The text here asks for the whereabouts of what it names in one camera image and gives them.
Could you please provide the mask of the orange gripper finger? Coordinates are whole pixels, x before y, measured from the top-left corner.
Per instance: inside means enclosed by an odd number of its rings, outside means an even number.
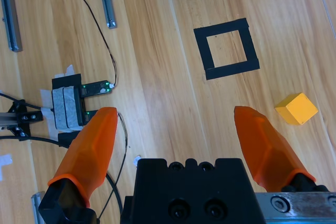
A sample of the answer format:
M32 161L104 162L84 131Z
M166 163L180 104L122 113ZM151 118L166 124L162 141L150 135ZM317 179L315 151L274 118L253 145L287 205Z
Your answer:
M38 207L45 223L97 223L89 199L106 177L117 123L116 108L101 108L72 141Z
M269 193L327 192L269 120L248 106L234 108L241 150L253 180Z

